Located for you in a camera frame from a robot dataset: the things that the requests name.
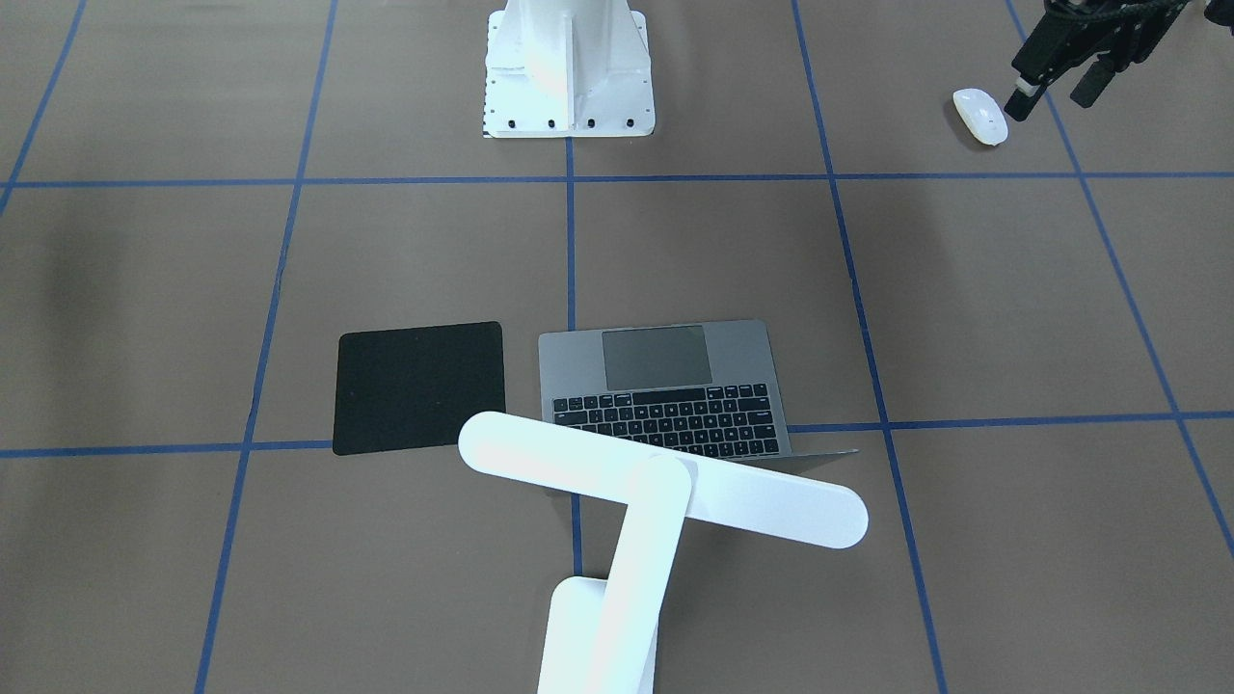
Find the white computer mouse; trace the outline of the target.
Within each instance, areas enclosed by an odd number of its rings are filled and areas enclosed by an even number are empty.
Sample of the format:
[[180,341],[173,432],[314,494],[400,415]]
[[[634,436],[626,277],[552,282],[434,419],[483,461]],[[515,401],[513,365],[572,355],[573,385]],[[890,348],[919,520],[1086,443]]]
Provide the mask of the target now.
[[1004,144],[1009,128],[1006,126],[1004,111],[990,93],[979,88],[964,88],[951,93],[951,105],[979,144],[996,147]]

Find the grey laptop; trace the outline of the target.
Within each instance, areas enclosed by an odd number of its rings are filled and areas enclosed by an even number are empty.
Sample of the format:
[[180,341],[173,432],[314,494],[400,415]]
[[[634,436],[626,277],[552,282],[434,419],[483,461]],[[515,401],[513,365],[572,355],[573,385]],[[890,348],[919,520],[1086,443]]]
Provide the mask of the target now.
[[801,474],[845,451],[793,451],[766,324],[542,333],[545,422]]

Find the black mouse pad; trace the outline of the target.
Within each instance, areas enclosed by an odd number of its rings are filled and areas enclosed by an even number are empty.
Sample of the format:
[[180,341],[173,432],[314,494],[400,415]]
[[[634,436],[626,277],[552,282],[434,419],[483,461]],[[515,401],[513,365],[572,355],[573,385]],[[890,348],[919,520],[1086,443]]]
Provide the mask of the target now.
[[506,410],[497,321],[343,333],[336,343],[337,456],[455,445],[469,417]]

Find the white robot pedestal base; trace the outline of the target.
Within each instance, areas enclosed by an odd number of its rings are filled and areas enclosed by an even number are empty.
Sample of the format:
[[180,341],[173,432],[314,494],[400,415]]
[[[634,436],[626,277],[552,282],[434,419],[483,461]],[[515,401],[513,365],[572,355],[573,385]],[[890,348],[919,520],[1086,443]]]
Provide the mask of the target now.
[[486,21],[482,136],[656,131],[652,41],[626,1],[508,1]]

